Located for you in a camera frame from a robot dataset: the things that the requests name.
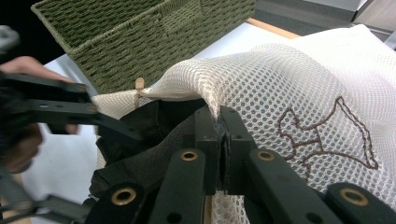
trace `human hand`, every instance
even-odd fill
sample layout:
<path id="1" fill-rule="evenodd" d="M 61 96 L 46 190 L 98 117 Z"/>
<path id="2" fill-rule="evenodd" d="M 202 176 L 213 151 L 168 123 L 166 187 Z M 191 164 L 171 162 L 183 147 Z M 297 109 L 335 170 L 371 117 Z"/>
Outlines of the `human hand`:
<path id="1" fill-rule="evenodd" d="M 70 78 L 45 68 L 38 60 L 32 57 L 19 57 L 10 62 L 0 64 L 0 70 L 4 73 L 17 73 L 33 77 L 43 77 L 49 79 L 57 79 L 64 82 L 73 82 Z M 66 125 L 66 131 L 76 134 L 77 125 Z M 31 124 L 21 131 L 19 142 L 5 151 L 0 162 L 12 173 L 19 172 L 28 166 L 31 159 L 37 154 L 38 146 L 43 138 L 37 124 Z"/>

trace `woven storage box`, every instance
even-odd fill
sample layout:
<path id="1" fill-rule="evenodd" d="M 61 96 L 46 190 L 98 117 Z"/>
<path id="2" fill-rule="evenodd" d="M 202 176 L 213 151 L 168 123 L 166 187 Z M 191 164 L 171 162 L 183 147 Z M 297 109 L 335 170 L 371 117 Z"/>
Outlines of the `woven storage box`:
<path id="1" fill-rule="evenodd" d="M 150 85 L 254 13 L 254 0 L 46 0 L 32 6 L 100 93 Z"/>

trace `black fabric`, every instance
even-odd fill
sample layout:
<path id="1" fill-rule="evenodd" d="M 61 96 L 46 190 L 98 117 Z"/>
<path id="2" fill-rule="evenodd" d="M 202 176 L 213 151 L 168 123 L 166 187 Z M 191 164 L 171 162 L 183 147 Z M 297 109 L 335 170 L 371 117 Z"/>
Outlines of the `black fabric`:
<path id="1" fill-rule="evenodd" d="M 195 127 L 193 113 L 204 105 L 204 100 L 155 101 L 123 117 L 121 120 L 134 124 L 147 143 L 141 146 L 141 153 L 130 155 L 131 148 L 105 140 L 98 141 L 102 153 L 106 153 L 105 158 L 111 162 L 107 161 L 105 168 L 93 173 L 91 194 L 100 198 L 108 188 L 124 182 L 141 185 L 147 193 L 156 190 L 161 185 L 173 153 L 185 146 L 186 139 L 192 141 L 190 136 L 194 135 Z"/>
<path id="2" fill-rule="evenodd" d="M 122 117 L 120 120 L 133 126 L 144 140 L 130 148 L 100 138 L 96 145 L 106 160 L 106 166 L 157 146 L 181 121 L 204 105 L 203 99 L 184 102 L 153 101 Z"/>
<path id="3" fill-rule="evenodd" d="M 173 153 L 183 148 L 183 136 L 193 134 L 194 127 L 194 115 L 191 115 L 177 125 L 159 145 L 95 171 L 91 194 L 100 198 L 108 188 L 123 182 L 136 183 L 146 192 L 152 192 L 161 185 Z"/>

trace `brass hole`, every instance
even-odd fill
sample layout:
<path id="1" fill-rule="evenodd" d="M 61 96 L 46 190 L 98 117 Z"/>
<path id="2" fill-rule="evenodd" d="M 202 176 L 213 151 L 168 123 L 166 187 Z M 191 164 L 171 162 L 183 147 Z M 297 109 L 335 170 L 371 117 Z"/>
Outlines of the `brass hole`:
<path id="1" fill-rule="evenodd" d="M 358 206 L 365 206 L 369 204 L 369 200 L 366 196 L 355 189 L 341 189 L 341 196 L 350 203 Z"/>
<path id="2" fill-rule="evenodd" d="M 113 196 L 111 197 L 111 202 L 113 202 L 115 205 L 125 205 L 133 201 L 134 198 L 136 198 L 136 191 L 134 191 L 134 189 L 119 189 L 114 192 Z"/>
<path id="3" fill-rule="evenodd" d="M 90 107 L 88 107 L 88 110 L 89 110 L 90 112 L 97 112 L 97 111 L 98 111 L 97 108 L 96 108 L 96 106 L 94 106 L 94 105 L 91 105 Z"/>
<path id="4" fill-rule="evenodd" d="M 79 91 L 86 91 L 87 88 L 86 88 L 84 85 L 79 85 L 79 86 L 78 86 L 78 90 L 79 90 Z"/>
<path id="5" fill-rule="evenodd" d="M 181 159 L 183 161 L 195 161 L 198 158 L 198 154 L 193 151 L 185 151 L 181 153 Z"/>
<path id="6" fill-rule="evenodd" d="M 259 151 L 257 157 L 263 161 L 273 161 L 275 159 L 274 154 L 268 151 Z"/>

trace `wooden edge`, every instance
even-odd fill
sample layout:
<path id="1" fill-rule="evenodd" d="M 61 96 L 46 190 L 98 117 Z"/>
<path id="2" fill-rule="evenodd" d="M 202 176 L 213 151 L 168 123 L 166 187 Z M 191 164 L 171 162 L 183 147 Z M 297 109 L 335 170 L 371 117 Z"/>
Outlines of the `wooden edge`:
<path id="1" fill-rule="evenodd" d="M 297 34 L 294 34 L 294 33 L 289 32 L 289 31 L 282 30 L 280 28 L 277 28 L 276 26 L 267 24 L 267 23 L 262 22 L 262 21 L 257 21 L 257 20 L 252 19 L 252 18 L 247 19 L 247 23 L 249 23 L 250 25 L 254 25 L 256 27 L 262 28 L 264 30 L 267 30 L 267 31 L 269 31 L 271 33 L 284 36 L 284 37 L 286 37 L 288 39 L 294 39 L 294 38 L 299 37 L 299 35 L 297 35 Z"/>
<path id="2" fill-rule="evenodd" d="M 15 178 L 15 180 L 18 183 L 22 184 L 21 175 L 13 175 L 13 177 Z M 7 204 L 7 201 L 4 198 L 0 198 L 0 201 L 1 201 L 2 206 Z M 3 218 L 13 217 L 15 215 L 16 215 L 15 212 L 5 212 L 5 213 L 3 213 Z M 29 217 L 27 217 L 27 218 L 24 218 L 24 219 L 21 219 L 21 220 L 12 222 L 12 223 L 13 224 L 32 224 L 32 220 Z"/>

